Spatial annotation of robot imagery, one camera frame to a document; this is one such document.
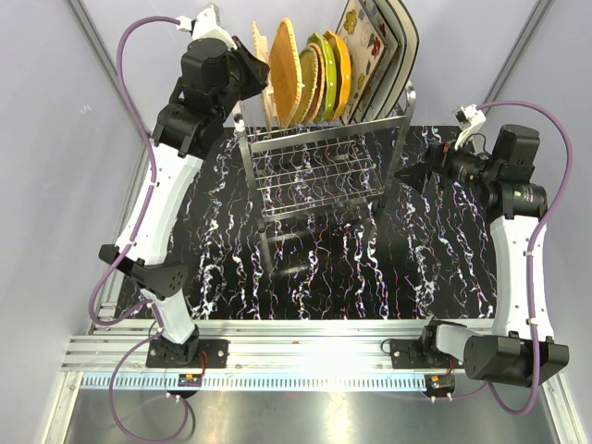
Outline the orange rounded-square wicker plate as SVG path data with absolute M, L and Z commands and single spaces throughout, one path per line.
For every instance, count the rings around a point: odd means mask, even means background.
M 277 110 L 277 123 L 285 129 L 291 123 L 302 97 L 302 68 L 293 25 L 284 18 L 269 55 L 271 83 Z

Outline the pale wicker-pattern plate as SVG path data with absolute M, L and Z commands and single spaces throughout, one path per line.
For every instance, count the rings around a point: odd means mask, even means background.
M 261 61 L 269 64 L 269 44 L 267 38 L 259 31 L 256 22 L 252 23 L 252 35 L 254 55 Z M 265 126 L 272 129 L 273 119 L 277 116 L 274 99 L 274 89 L 271 84 L 271 73 L 267 74 L 267 86 L 261 92 L 262 108 L 265 117 Z

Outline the round green-rim bamboo plate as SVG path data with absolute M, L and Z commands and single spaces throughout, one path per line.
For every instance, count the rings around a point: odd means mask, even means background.
M 295 126 L 304 122 L 315 96 L 318 56 L 312 46 L 306 46 L 301 51 L 300 64 L 302 69 L 302 90 L 301 99 L 292 120 L 292 124 Z

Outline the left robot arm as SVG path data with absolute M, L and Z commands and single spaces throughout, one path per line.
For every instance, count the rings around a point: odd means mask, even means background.
M 267 85 L 269 66 L 238 37 L 227 44 L 214 37 L 189 43 L 181 75 L 152 132 L 154 163 L 141 187 L 149 203 L 137 201 L 130 224 L 99 257 L 130 278 L 156 310 L 162 330 L 149 364 L 203 365 L 207 352 L 189 313 L 183 286 L 189 275 L 180 262 L 167 263 L 169 236 L 185 193 L 201 169 L 238 102 Z

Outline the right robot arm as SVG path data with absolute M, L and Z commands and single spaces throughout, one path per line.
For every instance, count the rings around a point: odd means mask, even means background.
M 490 334 L 431 321 L 418 347 L 424 364 L 440 367 L 456 358 L 473 380 L 523 388 L 546 381 L 568 364 L 569 349 L 555 342 L 546 311 L 544 236 L 533 233 L 548 210 L 545 189 L 530 181 L 539 142 L 536 130 L 508 124 L 489 154 L 435 142 L 421 162 L 395 173 L 398 182 L 418 192 L 432 176 L 445 186 L 473 189 L 486 212 L 496 256 L 497 305 Z

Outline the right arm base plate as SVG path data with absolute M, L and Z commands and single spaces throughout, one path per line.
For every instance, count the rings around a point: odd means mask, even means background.
M 388 354 L 393 369 L 424 369 L 431 365 L 426 361 L 424 348 L 419 339 L 390 339 Z

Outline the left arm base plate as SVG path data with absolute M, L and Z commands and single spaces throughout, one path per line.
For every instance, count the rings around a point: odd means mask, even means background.
M 145 365 L 165 369 L 202 368 L 205 365 L 207 369 L 223 369 L 227 367 L 229 344 L 225 339 L 197 339 L 185 344 L 156 339 L 150 342 Z

